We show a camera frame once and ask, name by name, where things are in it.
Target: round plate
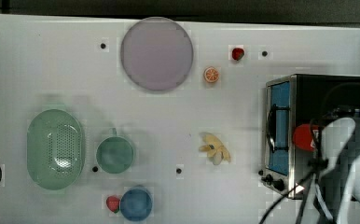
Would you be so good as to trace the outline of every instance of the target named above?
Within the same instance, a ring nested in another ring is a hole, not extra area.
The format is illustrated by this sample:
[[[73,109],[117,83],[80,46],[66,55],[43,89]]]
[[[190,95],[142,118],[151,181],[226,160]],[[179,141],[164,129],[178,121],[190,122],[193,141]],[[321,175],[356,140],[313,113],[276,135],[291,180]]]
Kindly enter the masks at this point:
[[[166,91],[186,80],[193,61],[187,32],[161,17],[139,21],[125,35],[121,61],[130,79],[152,91]]]

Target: green colander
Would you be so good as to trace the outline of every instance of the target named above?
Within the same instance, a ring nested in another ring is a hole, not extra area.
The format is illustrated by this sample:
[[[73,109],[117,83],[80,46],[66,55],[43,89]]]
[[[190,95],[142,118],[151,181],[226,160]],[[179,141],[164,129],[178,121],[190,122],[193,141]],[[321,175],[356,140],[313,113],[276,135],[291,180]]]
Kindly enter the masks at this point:
[[[50,109],[35,117],[28,129],[27,166],[43,189],[64,189],[80,175],[85,155],[78,121],[65,111]]]

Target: red fruit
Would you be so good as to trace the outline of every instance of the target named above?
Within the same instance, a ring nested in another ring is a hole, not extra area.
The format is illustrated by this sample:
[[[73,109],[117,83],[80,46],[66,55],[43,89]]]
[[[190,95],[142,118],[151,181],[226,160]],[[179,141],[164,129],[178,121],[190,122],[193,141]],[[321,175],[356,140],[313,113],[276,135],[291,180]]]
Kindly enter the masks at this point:
[[[235,48],[232,50],[232,58],[236,61],[239,61],[244,56],[244,50],[240,48]]]
[[[119,198],[116,196],[110,196],[106,200],[106,205],[110,211],[117,213],[119,211],[119,202]]]

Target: oven knob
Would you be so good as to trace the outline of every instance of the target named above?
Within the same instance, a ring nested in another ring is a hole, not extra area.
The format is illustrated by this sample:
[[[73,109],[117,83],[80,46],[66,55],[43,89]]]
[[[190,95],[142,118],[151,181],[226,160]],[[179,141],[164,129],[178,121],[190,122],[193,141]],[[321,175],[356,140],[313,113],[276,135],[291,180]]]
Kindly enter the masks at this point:
[[[279,191],[284,190],[284,182],[282,179],[278,179],[272,182],[273,183],[273,187],[276,188]]]
[[[266,175],[265,177],[262,177],[261,180],[267,183],[267,185],[271,185],[273,177],[271,175]]]

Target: toaster oven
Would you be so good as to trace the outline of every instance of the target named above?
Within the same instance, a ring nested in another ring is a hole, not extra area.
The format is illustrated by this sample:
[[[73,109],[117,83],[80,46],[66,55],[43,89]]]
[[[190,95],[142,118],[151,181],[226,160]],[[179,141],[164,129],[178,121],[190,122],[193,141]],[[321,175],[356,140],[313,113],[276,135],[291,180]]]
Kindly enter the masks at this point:
[[[360,77],[295,74],[268,82],[266,96],[265,166],[260,174],[266,187],[284,194],[310,171],[308,161],[315,153],[313,141],[311,149],[295,144],[294,130],[309,127],[311,119],[328,123],[360,117]],[[342,113],[333,116],[335,111]],[[288,198],[302,199],[303,188]]]

